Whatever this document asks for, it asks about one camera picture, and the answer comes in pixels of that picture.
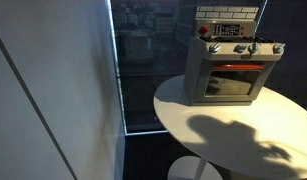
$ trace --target red knob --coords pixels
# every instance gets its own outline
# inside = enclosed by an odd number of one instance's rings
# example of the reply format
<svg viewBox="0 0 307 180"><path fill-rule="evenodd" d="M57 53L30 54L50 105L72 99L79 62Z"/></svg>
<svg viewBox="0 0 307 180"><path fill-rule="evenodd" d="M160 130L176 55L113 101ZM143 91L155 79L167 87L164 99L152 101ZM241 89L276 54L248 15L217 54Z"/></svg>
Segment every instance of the red knob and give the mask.
<svg viewBox="0 0 307 180"><path fill-rule="evenodd" d="M199 34L201 34L201 36L203 36L205 33L207 33L209 31L209 28L207 26L202 26L199 30Z"/></svg>

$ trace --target stovetop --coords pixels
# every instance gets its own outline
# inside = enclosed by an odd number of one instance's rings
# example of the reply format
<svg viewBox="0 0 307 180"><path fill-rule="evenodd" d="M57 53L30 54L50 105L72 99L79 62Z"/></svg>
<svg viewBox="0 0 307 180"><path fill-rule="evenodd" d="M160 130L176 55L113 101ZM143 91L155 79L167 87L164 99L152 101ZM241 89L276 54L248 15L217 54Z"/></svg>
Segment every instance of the stovetop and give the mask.
<svg viewBox="0 0 307 180"><path fill-rule="evenodd" d="M260 37L236 37L236 38L232 38L232 37L216 37L216 38L212 38L211 36L205 37L205 36L201 36L200 39L202 39L205 42L225 42L225 43L275 43L275 41L273 40L269 40L269 39L264 39L264 38L260 38Z"/></svg>

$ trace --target glass window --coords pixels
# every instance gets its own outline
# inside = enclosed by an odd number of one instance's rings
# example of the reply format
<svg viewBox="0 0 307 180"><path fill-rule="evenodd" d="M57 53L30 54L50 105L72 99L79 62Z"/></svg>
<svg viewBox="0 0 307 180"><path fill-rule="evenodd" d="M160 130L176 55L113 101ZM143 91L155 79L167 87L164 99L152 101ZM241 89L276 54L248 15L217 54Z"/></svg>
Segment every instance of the glass window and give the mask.
<svg viewBox="0 0 307 180"><path fill-rule="evenodd" d="M262 0L111 0L128 132L163 130L153 97L165 80L182 75L198 5L257 6Z"/></svg>

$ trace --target round white table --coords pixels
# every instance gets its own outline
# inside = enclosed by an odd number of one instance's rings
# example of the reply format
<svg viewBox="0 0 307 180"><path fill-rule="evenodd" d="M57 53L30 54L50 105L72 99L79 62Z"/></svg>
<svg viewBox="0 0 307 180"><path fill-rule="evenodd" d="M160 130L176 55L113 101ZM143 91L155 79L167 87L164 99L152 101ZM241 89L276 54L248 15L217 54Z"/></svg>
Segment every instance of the round white table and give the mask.
<svg viewBox="0 0 307 180"><path fill-rule="evenodd" d="M154 96L158 118L182 145L247 176L307 178L305 109L265 87L250 106L189 106L183 81L165 81Z"/></svg>

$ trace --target table pedestal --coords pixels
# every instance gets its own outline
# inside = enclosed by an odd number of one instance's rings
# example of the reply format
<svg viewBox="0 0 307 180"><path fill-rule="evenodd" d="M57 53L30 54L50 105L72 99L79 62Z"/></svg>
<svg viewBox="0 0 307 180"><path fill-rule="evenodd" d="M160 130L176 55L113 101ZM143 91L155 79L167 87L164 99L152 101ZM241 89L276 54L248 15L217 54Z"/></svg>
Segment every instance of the table pedestal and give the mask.
<svg viewBox="0 0 307 180"><path fill-rule="evenodd" d="M184 156L176 160L168 174L168 180L222 180L217 170L206 160Z"/></svg>

